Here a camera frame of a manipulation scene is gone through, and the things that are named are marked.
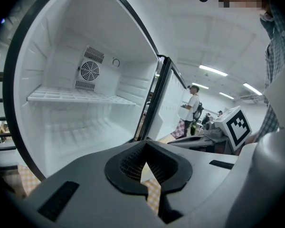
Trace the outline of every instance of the fan vent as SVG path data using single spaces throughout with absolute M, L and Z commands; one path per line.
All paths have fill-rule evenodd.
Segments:
M 95 62 L 102 63 L 105 55 L 103 53 L 101 53 L 100 51 L 97 51 L 96 49 L 92 48 L 92 47 L 87 47 L 87 49 L 85 51 L 85 57 L 87 57 L 87 58 L 89 58 Z
M 94 91 L 95 84 L 77 80 L 75 84 L 75 89 Z
M 86 81 L 93 81 L 99 75 L 99 68 L 95 62 L 85 62 L 81 66 L 80 70 L 81 76 Z

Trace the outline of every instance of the backpack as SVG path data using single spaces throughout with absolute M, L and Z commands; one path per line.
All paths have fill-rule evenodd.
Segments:
M 193 113 L 193 122 L 197 122 L 200 118 L 201 112 L 204 110 L 202 102 L 199 103 L 197 110 Z

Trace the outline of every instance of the fluorescent light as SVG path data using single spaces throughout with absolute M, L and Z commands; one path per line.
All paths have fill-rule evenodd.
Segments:
M 226 97 L 228 97 L 228 98 L 230 98 L 230 99 L 232 99 L 232 100 L 234 99 L 233 97 L 231 97 L 231 96 L 229 96 L 229 95 L 227 95 L 227 94 L 224 94 L 224 93 L 222 93 L 222 92 L 220 92 L 220 94 L 223 95 L 223 96 L 226 96 Z
M 254 93 L 256 93 L 257 95 L 262 95 L 261 92 L 259 92 L 258 90 L 256 90 L 254 87 L 250 86 L 247 83 L 244 83 L 243 86 L 247 87 L 248 89 L 250 89 L 251 91 L 253 91 Z
M 205 88 L 205 89 L 209 89 L 209 87 L 206 87 L 206 86 L 203 86 L 203 85 L 199 85 L 199 84 L 196 84 L 196 83 L 192 83 L 194 86 L 198 86 L 198 87 L 202 87 L 202 88 Z
M 219 75 L 222 75 L 222 76 L 224 76 L 224 77 L 226 77 L 226 76 L 228 75 L 228 74 L 225 74 L 225 73 L 223 73 L 223 72 L 221 72 L 221 71 L 218 71 L 218 70 L 216 70 L 216 69 L 214 69 L 214 68 L 211 68 L 211 67 L 208 67 L 208 66 L 200 65 L 200 68 L 201 68 L 201 69 L 208 70 L 208 71 L 211 71 L 211 72 L 216 73 L 216 74 L 219 74 Z

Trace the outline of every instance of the refrigerator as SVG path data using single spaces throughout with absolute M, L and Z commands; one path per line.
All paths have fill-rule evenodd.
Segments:
M 3 82 L 9 129 L 33 173 L 42 180 L 136 141 L 140 128 L 139 141 L 172 133 L 186 86 L 160 53 L 127 0 L 37 0 L 11 41 Z

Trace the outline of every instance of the white t-shirt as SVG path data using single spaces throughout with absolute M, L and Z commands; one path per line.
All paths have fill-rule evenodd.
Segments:
M 190 122 L 193 121 L 193 113 L 196 112 L 196 110 L 198 109 L 198 106 L 200 104 L 200 99 L 199 98 L 200 98 L 199 95 L 195 94 L 189 100 L 188 105 L 191 106 L 191 109 L 188 112 L 188 115 L 186 117 L 186 121 L 190 121 Z

